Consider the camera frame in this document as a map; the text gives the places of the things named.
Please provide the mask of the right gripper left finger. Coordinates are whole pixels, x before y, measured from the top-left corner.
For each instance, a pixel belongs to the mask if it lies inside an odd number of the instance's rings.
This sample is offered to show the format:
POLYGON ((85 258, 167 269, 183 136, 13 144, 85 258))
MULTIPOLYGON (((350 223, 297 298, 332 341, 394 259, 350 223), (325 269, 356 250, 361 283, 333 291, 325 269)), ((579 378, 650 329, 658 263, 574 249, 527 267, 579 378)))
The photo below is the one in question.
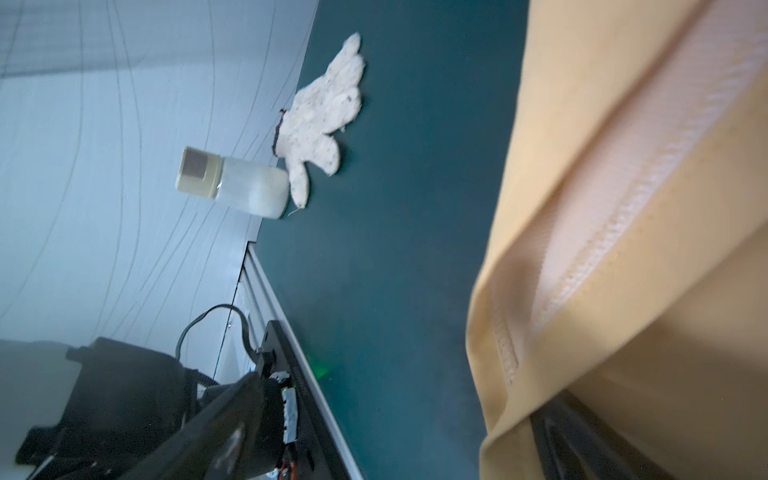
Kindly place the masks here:
POLYGON ((274 470, 285 444, 281 387, 249 373, 123 479, 249 479, 274 470))

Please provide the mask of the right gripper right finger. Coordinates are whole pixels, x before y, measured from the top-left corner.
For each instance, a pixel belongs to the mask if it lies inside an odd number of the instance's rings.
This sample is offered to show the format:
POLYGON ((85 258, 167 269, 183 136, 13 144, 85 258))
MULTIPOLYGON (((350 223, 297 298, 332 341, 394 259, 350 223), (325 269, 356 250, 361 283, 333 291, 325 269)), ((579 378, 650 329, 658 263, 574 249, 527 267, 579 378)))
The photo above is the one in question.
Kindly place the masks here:
POLYGON ((672 477, 568 391, 533 412, 530 421, 547 479, 672 477))

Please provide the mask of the tan yellow skirt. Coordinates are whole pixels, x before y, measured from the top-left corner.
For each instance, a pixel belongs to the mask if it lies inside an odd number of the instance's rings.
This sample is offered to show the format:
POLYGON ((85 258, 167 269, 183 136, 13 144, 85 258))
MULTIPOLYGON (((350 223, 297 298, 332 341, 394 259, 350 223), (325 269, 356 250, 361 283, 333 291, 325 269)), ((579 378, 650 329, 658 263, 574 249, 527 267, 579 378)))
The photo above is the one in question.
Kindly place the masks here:
POLYGON ((767 5, 534 1, 466 349, 483 479, 574 398, 650 477, 767 475, 767 5))

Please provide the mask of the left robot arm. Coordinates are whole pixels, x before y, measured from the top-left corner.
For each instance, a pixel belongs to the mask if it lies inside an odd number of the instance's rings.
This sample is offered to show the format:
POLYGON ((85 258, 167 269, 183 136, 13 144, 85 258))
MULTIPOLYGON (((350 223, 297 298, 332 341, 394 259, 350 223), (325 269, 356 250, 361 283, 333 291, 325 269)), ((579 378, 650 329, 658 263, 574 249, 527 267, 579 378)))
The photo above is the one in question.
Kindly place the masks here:
POLYGON ((116 479, 196 413, 199 374, 170 355, 99 337, 66 358, 80 372, 59 422, 15 454, 33 479, 116 479))

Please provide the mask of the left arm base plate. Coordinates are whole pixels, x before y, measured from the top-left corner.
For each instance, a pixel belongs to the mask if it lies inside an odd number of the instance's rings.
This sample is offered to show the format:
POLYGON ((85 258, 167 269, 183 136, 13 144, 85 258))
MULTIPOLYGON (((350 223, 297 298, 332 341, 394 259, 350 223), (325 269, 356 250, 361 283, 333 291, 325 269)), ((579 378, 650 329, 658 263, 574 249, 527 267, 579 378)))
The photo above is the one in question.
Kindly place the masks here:
POLYGON ((282 401, 284 453, 279 479, 360 479, 360 470, 320 391, 308 361, 284 321, 266 324, 261 343, 282 401))

